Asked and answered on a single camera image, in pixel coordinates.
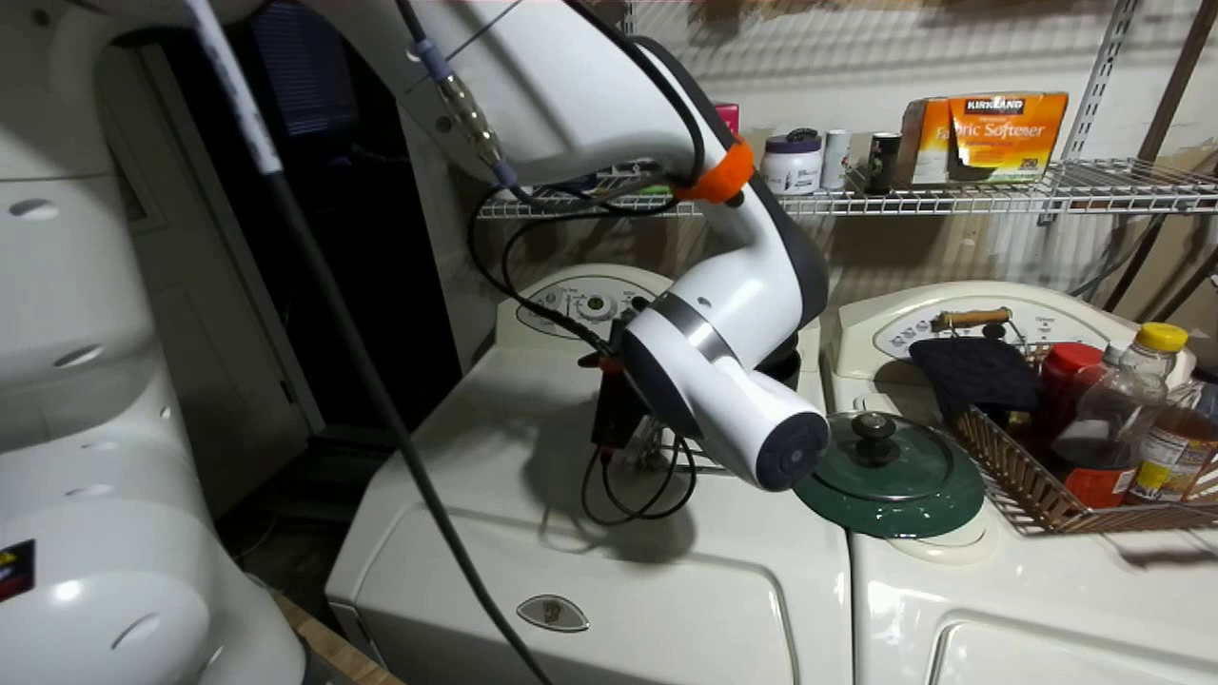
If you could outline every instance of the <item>green lid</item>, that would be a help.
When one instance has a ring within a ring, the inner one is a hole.
[[[976,464],[933,427],[862,409],[833,419],[828,436],[794,496],[847,534],[938,536],[987,503]]]

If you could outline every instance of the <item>yellow box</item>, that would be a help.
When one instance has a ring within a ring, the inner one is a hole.
[[[933,182],[1028,182],[1059,145],[1065,90],[983,90],[919,102],[914,187]]]

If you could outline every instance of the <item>wire shelf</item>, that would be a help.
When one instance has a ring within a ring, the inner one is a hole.
[[[664,191],[624,194],[620,210],[659,210]],[[969,187],[908,187],[889,194],[861,191],[813,191],[781,199],[794,218],[927,218],[927,214],[1063,214],[1063,218],[1110,218],[1110,214],[1218,214],[1218,178],[1153,178],[1139,175],[1129,161],[1088,161],[1045,172],[1023,187],[969,182]],[[531,222],[574,210],[554,201],[553,210],[529,210],[511,194],[482,204],[480,222]],[[699,218],[694,201],[675,204],[661,218]]]

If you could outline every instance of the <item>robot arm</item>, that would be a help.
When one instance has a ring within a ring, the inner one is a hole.
[[[659,422],[729,470],[765,492],[800,482],[824,422],[756,364],[823,312],[824,266],[694,74],[570,0],[395,0],[395,11],[416,57],[399,102],[463,172],[526,194],[652,161],[699,204],[725,249],[688,266],[610,352]],[[360,34],[367,21],[355,30],[371,52],[387,40]]]

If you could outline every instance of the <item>white appliance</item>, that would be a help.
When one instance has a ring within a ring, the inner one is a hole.
[[[630,298],[661,290],[630,266],[570,266],[529,291],[603,332]],[[899,405],[874,376],[902,364],[889,342],[919,334],[918,319],[945,301],[1008,304],[1023,332],[1045,338],[1125,334],[1036,290],[918,290],[824,312],[824,332],[806,327],[800,390],[833,405]],[[874,541],[847,536],[794,496],[715,470],[695,474],[675,516],[586,522],[597,367],[579,364],[582,352],[570,334],[503,304],[494,345],[416,435],[492,598],[553,679],[1218,679],[1211,527],[1023,536],[987,503],[947,536]],[[659,470],[629,480],[648,492]],[[342,633],[409,685],[529,679],[395,457],[365,492],[328,598]]]

